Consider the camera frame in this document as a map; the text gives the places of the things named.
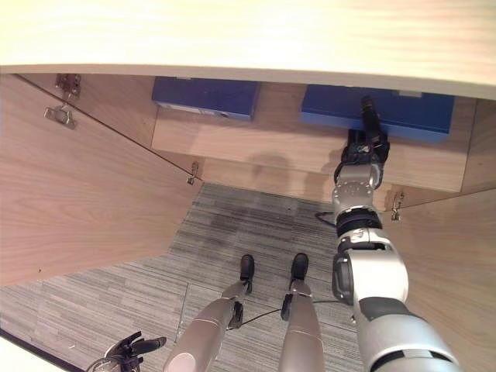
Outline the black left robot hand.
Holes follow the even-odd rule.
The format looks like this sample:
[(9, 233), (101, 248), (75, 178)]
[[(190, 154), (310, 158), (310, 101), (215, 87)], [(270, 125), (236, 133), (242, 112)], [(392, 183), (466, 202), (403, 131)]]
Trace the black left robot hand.
[(107, 350), (102, 371), (140, 371), (143, 355), (158, 350), (166, 342), (165, 336), (144, 339), (140, 331), (133, 333)]

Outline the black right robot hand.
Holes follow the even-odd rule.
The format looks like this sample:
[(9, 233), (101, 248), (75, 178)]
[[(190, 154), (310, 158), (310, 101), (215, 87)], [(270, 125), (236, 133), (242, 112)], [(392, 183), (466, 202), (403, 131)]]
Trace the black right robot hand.
[(341, 155), (343, 165), (376, 164), (384, 166), (388, 159), (390, 143), (381, 128), (381, 121), (372, 98), (361, 98), (360, 114), (363, 127), (350, 129), (346, 147)]

